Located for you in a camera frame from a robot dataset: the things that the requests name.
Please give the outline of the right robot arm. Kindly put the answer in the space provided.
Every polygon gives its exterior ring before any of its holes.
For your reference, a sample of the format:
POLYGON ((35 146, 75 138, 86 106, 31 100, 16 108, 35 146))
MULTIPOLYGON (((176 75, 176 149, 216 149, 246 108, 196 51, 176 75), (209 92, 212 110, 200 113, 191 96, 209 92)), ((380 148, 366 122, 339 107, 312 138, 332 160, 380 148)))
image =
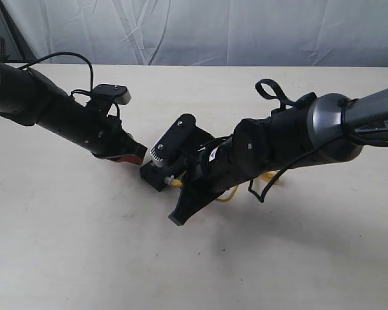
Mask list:
POLYGON ((280 177, 290 169, 351 161, 366 146, 388 147, 388 88, 360 99, 308 93, 291 101, 271 79, 256 83, 263 98, 271 98, 265 86, 280 102, 269 117, 242 119, 229 136, 196 147, 169 215, 176 225, 265 172, 280 177))

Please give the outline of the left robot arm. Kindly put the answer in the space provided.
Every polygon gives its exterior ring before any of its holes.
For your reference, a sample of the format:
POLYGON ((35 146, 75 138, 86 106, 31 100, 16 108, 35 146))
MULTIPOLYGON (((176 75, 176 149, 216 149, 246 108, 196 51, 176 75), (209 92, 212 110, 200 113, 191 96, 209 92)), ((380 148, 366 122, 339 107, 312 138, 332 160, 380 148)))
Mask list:
POLYGON ((142 164, 147 148, 123 129, 119 113, 109 114, 111 107, 130 102, 128 88, 99 84, 84 95, 90 100, 81 105, 37 70, 0 62, 1 117, 39 125, 99 159, 142 164))

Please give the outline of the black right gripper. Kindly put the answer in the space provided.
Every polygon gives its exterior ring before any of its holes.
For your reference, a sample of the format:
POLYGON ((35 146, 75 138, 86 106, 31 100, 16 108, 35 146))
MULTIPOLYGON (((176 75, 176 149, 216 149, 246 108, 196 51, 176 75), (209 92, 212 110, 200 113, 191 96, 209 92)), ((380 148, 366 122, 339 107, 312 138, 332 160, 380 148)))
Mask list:
POLYGON ((183 186, 169 219, 183 226, 193 215, 228 190, 239 186, 239 138, 219 137, 197 150, 195 161, 183 177, 183 186))

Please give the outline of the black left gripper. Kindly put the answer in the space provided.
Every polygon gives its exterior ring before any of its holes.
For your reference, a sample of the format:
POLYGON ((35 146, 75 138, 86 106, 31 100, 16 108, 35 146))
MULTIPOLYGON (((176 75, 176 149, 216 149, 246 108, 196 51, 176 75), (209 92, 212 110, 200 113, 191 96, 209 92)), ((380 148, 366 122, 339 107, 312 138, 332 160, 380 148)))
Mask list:
POLYGON ((98 159, 115 163, 141 165, 147 147, 135 141, 133 136, 122 128, 120 118, 107 118, 106 121, 107 126, 97 135, 99 149, 92 150, 91 154, 98 159))

